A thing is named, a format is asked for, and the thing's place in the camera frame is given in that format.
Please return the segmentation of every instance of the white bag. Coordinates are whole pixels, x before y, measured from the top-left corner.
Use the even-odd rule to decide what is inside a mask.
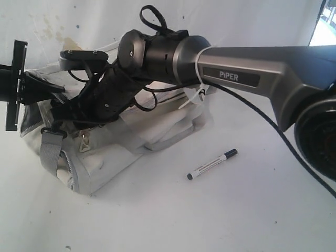
[[[82,83],[59,71],[57,64],[31,73],[65,85],[67,91],[58,95],[59,100],[71,99],[82,88]],[[167,85],[154,82],[149,87]],[[41,129],[50,127],[53,121],[50,101],[42,101],[26,106],[21,137],[40,155],[43,167],[52,175],[74,192],[90,195],[142,155],[170,147],[201,129],[211,118],[208,102],[189,103],[178,109],[187,101],[183,90],[158,93],[157,98],[159,104],[153,111],[144,112],[134,106],[117,121],[102,127],[78,131],[71,122],[65,122],[61,127],[68,133],[65,139],[51,132],[41,134]],[[136,99],[144,107],[153,105],[151,93],[141,91]]]

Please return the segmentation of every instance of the black cylindrical joint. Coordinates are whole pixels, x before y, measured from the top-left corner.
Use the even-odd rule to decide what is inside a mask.
[[[173,71],[173,57],[179,40],[156,36],[148,43],[145,53],[145,69],[152,80],[177,84]]]
[[[10,67],[0,65],[0,101],[9,101],[11,95],[11,74]]]
[[[226,159],[229,159],[236,154],[238,154],[238,151],[236,149],[233,149],[233,150],[230,150],[230,151],[224,153],[224,155],[226,156]]]

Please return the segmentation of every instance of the robotic arm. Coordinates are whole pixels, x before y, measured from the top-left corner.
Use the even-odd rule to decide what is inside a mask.
[[[144,19],[145,9],[161,26]],[[144,6],[140,19],[156,35],[126,33],[113,64],[100,51],[61,52],[61,69],[85,70],[89,81],[77,97],[52,103],[51,131],[64,121],[78,129],[112,122],[129,106],[138,106],[134,96],[139,91],[154,92],[146,85],[155,80],[176,85],[166,91],[203,82],[268,97],[279,129],[284,132],[295,123],[297,146],[306,160],[336,180],[336,46],[212,48],[201,36],[168,29],[153,6]],[[0,100],[8,102],[6,130],[16,130],[20,103],[53,99],[65,91],[23,72],[26,45],[16,41],[12,66],[0,65]]]

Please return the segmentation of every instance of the white surface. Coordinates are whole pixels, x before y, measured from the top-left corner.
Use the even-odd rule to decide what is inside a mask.
[[[154,34],[139,20],[141,7],[153,3],[169,28],[188,29],[212,45],[308,45],[321,1],[1,0],[0,59],[10,63],[14,39],[29,43],[26,67],[40,68],[55,62],[63,48],[97,49],[131,29]],[[145,17],[155,20],[150,13]]]
[[[1,124],[0,250],[333,251],[335,199],[258,115],[215,96],[212,127],[140,158],[92,198],[56,181]],[[267,99],[246,97],[271,113]],[[236,157],[186,178],[232,148]]]
[[[23,7],[15,9],[14,2]],[[147,31],[138,21],[140,6],[147,1],[123,1],[118,7],[107,0],[37,2],[3,1],[1,15],[8,18],[0,22],[5,34],[0,48],[7,46],[0,50],[3,64],[4,58],[11,58],[14,37],[29,41],[30,67],[53,61],[62,48],[55,39],[61,25],[62,37],[71,34],[83,49],[104,46],[130,28]],[[73,12],[73,5],[81,11]],[[170,27],[189,28],[212,43],[306,45],[320,3],[218,1],[211,6],[176,0],[161,1],[157,7]],[[98,14],[109,16],[111,23],[97,19]],[[34,27],[47,28],[44,15],[53,23],[53,36],[46,41],[31,33]],[[178,19],[183,15],[186,26]],[[209,29],[216,22],[222,26],[220,35]],[[85,32],[76,34],[77,24]],[[2,121],[0,250],[59,252],[70,246],[71,251],[334,251],[335,199],[258,115],[220,91],[215,96],[212,127],[142,157],[92,198],[71,193],[44,171],[18,134],[4,131]],[[267,99],[245,96],[271,114]],[[0,103],[4,118],[5,105]],[[187,180],[191,169],[232,148],[239,150],[236,157]]]

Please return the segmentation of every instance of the white wall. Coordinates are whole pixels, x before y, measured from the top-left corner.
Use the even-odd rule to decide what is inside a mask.
[[[322,0],[0,2],[0,64],[10,63],[13,41],[20,39],[29,43],[26,67],[37,68],[56,61],[64,44],[97,49],[133,28],[153,34],[139,20],[145,4],[154,4],[170,28],[189,29],[213,45],[307,45]]]

